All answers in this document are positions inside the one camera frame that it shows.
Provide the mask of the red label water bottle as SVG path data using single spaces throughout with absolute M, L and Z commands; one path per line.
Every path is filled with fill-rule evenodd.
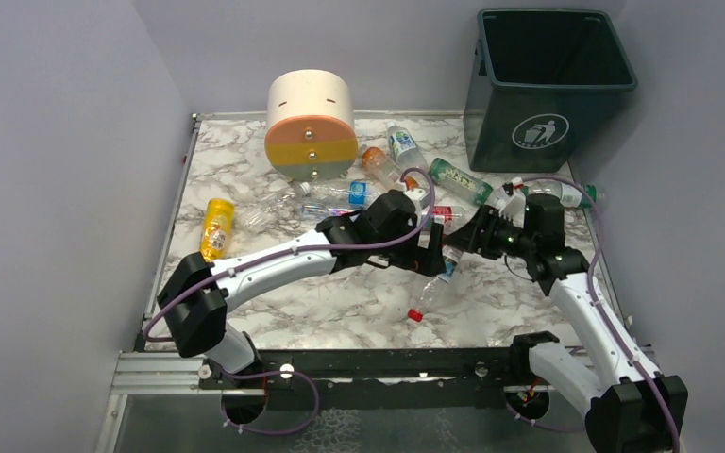
M 456 231 L 468 221 L 465 209 L 454 205 L 436 205 L 431 210 L 431 216 L 433 223 L 443 226 L 445 234 Z

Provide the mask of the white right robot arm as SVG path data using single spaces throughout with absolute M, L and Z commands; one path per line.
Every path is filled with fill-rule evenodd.
M 514 341 L 517 368 L 550 384 L 579 412 L 595 451 L 681 451 L 687 388 L 645 355 L 604 298 L 593 267 L 566 245 L 558 198 L 530 195 L 522 226 L 482 206 L 445 242 L 487 259 L 522 259 L 567 318 L 592 364 L 583 365 L 556 340 L 529 336 Z

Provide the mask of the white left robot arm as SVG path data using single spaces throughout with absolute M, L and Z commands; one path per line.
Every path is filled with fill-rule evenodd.
M 157 296 L 168 341 L 182 358 L 203 355 L 237 374 L 257 361 L 248 336 L 227 324 L 244 303 L 290 283 L 363 266 L 373 257 L 388 266 L 433 277 L 446 270 L 443 225 L 420 202 L 390 191 L 368 208 L 329 216 L 314 228 L 255 254 L 206 261 L 181 259 Z

